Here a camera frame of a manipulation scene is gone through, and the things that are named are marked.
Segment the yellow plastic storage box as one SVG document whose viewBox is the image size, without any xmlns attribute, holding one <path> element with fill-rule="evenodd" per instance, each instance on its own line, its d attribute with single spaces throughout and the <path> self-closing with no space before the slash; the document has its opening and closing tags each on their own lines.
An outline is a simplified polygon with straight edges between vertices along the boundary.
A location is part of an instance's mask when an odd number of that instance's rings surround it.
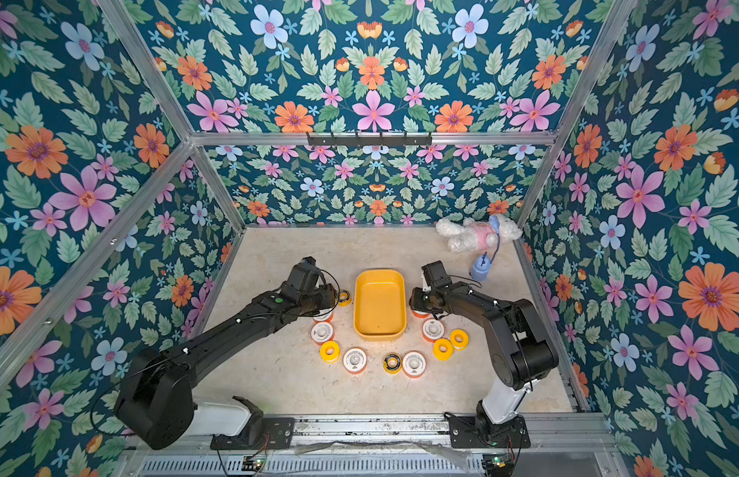
<svg viewBox="0 0 739 477">
<path fill-rule="evenodd" d="M 393 341 L 407 326 L 405 279 L 397 270 L 365 270 L 356 280 L 354 328 L 366 341 Z"/>
</svg>

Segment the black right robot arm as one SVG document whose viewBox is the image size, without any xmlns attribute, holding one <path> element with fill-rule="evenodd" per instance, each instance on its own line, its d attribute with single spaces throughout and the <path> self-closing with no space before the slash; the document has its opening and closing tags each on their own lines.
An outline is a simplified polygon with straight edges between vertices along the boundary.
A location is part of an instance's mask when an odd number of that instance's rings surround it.
<svg viewBox="0 0 739 477">
<path fill-rule="evenodd" d="M 487 447 L 507 443 L 527 446 L 528 431 L 519 415 L 525 397 L 558 367 L 558 352 L 537 308 L 526 299 L 509 301 L 453 281 L 442 262 L 421 268 L 423 286 L 416 287 L 409 305 L 413 311 L 457 315 L 484 330 L 497 379 L 477 403 L 471 434 Z"/>
</svg>

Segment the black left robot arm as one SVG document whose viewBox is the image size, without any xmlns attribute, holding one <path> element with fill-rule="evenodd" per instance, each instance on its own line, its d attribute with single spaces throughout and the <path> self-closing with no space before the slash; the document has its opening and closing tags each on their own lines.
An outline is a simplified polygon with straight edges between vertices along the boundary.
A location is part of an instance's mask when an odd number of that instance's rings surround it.
<svg viewBox="0 0 739 477">
<path fill-rule="evenodd" d="M 239 435 L 257 407 L 241 397 L 196 399 L 194 388 L 241 350 L 298 318 L 329 315 L 340 292 L 315 258 L 302 258 L 278 288 L 258 294 L 222 324 L 165 351 L 147 348 L 136 355 L 120 382 L 115 417 L 154 450 L 184 436 Z"/>
</svg>

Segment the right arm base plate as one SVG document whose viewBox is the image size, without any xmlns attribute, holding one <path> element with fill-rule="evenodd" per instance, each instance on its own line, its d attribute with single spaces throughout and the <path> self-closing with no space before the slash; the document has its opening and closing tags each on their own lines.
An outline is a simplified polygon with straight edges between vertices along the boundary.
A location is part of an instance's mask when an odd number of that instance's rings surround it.
<svg viewBox="0 0 739 477">
<path fill-rule="evenodd" d="M 515 415 L 498 425 L 486 415 L 461 417 L 445 413 L 444 418 L 449 425 L 450 445 L 453 448 L 523 449 L 532 445 L 526 419 L 522 415 Z"/>
</svg>

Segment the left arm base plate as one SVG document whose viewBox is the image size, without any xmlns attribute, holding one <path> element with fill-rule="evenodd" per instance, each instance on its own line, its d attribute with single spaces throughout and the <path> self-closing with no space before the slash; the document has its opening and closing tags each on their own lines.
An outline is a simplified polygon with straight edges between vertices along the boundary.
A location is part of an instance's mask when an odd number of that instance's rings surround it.
<svg viewBox="0 0 739 477">
<path fill-rule="evenodd" d="M 256 417 L 236 436 L 217 435 L 212 438 L 212 450 L 281 450 L 290 447 L 294 435 L 292 417 Z"/>
</svg>

